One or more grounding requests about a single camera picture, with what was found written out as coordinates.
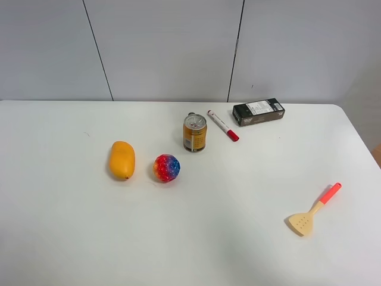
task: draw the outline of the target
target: rainbow ball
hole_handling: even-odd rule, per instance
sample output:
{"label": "rainbow ball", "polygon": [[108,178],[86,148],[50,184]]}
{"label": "rainbow ball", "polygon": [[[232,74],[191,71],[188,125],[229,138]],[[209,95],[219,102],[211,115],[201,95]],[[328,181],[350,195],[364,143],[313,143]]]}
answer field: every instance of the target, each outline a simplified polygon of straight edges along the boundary
{"label": "rainbow ball", "polygon": [[180,163],[174,156],[163,154],[156,158],[153,170],[161,182],[167,183],[178,176]]}

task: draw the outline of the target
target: tin can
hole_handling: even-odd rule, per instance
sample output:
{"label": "tin can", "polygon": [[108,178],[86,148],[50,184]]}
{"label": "tin can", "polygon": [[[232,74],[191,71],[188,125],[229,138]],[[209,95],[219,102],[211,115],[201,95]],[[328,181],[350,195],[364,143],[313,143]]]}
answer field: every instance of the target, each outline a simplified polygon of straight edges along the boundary
{"label": "tin can", "polygon": [[184,148],[198,152],[205,148],[207,138],[207,120],[204,116],[189,113],[183,125]]}

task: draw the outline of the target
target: red marker cap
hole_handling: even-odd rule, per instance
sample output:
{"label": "red marker cap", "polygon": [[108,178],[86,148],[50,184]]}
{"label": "red marker cap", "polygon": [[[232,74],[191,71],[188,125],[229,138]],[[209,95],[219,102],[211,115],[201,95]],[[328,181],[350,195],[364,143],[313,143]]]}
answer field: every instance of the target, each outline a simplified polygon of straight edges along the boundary
{"label": "red marker cap", "polygon": [[238,141],[239,137],[237,136],[237,134],[235,134],[232,130],[229,130],[227,132],[227,136],[230,137],[231,140],[233,140],[234,142]]}

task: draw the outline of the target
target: mango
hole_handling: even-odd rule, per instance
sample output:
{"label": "mango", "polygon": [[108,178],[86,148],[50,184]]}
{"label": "mango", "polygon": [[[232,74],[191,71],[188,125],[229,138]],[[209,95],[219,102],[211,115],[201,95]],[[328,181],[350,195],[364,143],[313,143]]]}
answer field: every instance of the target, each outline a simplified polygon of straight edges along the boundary
{"label": "mango", "polygon": [[111,148],[110,171],[121,180],[132,177],[135,171],[135,151],[130,144],[117,141]]}

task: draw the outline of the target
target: red spatula handle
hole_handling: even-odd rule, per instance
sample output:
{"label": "red spatula handle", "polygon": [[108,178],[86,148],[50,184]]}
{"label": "red spatula handle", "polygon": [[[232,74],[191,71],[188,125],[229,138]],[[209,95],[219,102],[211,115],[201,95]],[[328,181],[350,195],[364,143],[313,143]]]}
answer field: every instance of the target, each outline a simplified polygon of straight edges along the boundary
{"label": "red spatula handle", "polygon": [[323,204],[326,204],[333,197],[333,195],[340,190],[340,188],[341,188],[341,184],[335,183],[333,187],[331,187],[331,189],[329,189],[329,191],[320,199],[320,201]]}

